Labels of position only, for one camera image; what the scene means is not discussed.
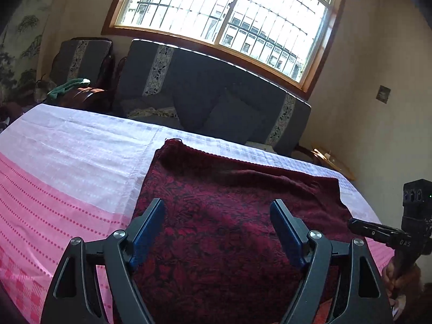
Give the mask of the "person's right hand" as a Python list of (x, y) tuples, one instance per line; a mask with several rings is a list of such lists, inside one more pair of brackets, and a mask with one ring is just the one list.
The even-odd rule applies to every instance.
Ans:
[(405, 295), (406, 300), (409, 301), (416, 298), (423, 291), (421, 270), (418, 265), (415, 263), (407, 272), (398, 275), (394, 257), (383, 268), (382, 281), (390, 302), (393, 302), (393, 295)]

